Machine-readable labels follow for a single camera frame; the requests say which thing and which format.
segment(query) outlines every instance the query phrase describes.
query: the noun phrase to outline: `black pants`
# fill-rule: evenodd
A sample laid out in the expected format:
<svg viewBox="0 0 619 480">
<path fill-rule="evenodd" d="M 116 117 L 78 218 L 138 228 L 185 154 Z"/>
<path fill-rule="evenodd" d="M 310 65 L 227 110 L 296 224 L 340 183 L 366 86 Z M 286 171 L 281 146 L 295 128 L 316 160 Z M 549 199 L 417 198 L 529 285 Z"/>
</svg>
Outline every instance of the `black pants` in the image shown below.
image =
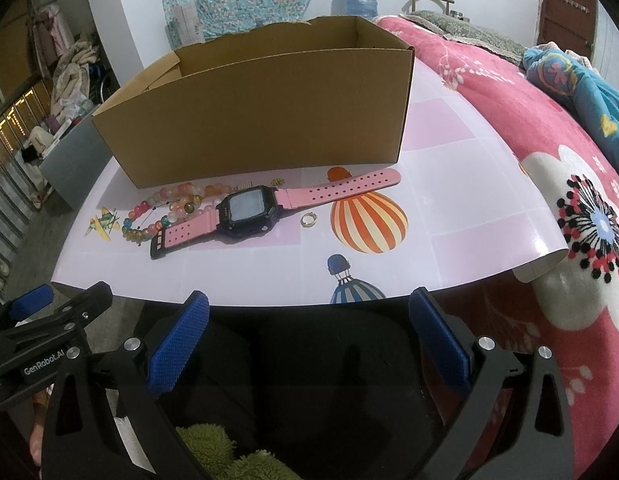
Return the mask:
<svg viewBox="0 0 619 480">
<path fill-rule="evenodd" d="M 147 303 L 142 338 L 174 306 Z M 175 426 L 220 424 L 305 480 L 403 479 L 441 429 L 407 298 L 345 306 L 212 307 L 173 391 Z"/>
</svg>

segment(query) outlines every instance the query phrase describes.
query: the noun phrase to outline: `pink blanket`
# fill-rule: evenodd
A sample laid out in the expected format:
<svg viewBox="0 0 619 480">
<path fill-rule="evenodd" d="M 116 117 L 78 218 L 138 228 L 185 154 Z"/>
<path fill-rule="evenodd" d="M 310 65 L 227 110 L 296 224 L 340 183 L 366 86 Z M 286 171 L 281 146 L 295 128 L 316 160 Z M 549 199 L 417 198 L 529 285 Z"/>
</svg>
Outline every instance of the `pink blanket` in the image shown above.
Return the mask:
<svg viewBox="0 0 619 480">
<path fill-rule="evenodd" d="M 532 351 L 542 344 L 554 351 L 571 407 L 579 476 L 619 423 L 619 176 L 571 115 L 513 64 L 402 18 L 378 24 L 414 46 L 439 76 L 433 84 L 458 91 L 482 116 L 477 120 L 496 129 L 571 247 L 558 267 L 531 283 L 501 274 L 443 291 L 443 307 L 504 348 Z M 448 416 L 451 404 L 439 401 Z M 488 440 L 504 412 L 503 398 Z"/>
</svg>

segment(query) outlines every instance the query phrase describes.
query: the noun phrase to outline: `watch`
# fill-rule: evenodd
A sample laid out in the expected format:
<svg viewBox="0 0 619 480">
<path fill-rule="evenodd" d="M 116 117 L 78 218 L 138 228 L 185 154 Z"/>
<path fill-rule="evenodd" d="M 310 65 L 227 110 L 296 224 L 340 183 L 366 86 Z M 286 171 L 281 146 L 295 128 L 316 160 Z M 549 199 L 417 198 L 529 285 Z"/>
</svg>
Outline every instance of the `watch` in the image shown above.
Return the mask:
<svg viewBox="0 0 619 480">
<path fill-rule="evenodd" d="M 391 168 L 371 171 L 302 189 L 277 189 L 255 186 L 227 195 L 215 209 L 158 232 L 152 239 L 153 260 L 204 235 L 219 232 L 232 238 L 245 238 L 270 231 L 283 211 L 335 202 L 368 191 L 394 186 L 400 173 Z"/>
</svg>

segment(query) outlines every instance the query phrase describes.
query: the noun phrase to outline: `blue blanket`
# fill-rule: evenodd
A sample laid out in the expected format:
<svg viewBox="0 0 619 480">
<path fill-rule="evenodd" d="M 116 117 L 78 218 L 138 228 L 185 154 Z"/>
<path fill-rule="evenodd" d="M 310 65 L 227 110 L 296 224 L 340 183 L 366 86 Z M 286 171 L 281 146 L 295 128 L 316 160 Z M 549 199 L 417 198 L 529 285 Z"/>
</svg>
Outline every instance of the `blue blanket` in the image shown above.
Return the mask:
<svg viewBox="0 0 619 480">
<path fill-rule="evenodd" d="M 527 80 L 576 114 L 619 174 L 619 91 L 562 50 L 530 48 Z"/>
</svg>

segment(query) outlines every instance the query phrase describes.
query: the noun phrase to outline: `ring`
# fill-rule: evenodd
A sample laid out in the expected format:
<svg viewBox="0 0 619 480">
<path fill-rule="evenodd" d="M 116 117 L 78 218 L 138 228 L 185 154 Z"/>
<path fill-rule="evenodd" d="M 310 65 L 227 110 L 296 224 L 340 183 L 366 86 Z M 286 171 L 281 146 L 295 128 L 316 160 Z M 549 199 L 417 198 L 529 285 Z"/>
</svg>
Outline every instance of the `ring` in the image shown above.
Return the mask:
<svg viewBox="0 0 619 480">
<path fill-rule="evenodd" d="M 305 218 L 309 217 L 311 218 L 311 221 L 307 222 L 305 221 Z M 316 216 L 315 213 L 305 213 L 301 218 L 300 218 L 300 224 L 303 227 L 311 227 L 312 225 L 314 225 L 316 223 L 316 220 L 318 219 L 318 217 Z"/>
</svg>

